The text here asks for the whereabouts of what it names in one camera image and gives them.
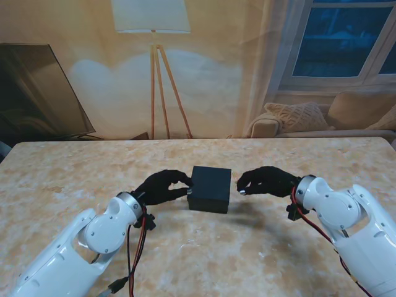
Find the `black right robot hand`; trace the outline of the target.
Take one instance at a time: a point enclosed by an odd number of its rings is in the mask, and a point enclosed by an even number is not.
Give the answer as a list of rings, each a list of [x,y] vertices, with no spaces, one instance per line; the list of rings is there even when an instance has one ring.
[[[262,166],[243,173],[238,179],[237,191],[242,195],[270,194],[275,197],[286,197],[300,181],[300,177],[280,168]]]

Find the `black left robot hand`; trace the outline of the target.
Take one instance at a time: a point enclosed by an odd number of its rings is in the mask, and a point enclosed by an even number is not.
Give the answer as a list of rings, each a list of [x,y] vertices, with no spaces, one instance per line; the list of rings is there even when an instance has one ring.
[[[159,205],[192,192],[193,182],[186,173],[163,170],[150,175],[131,194],[144,205]]]

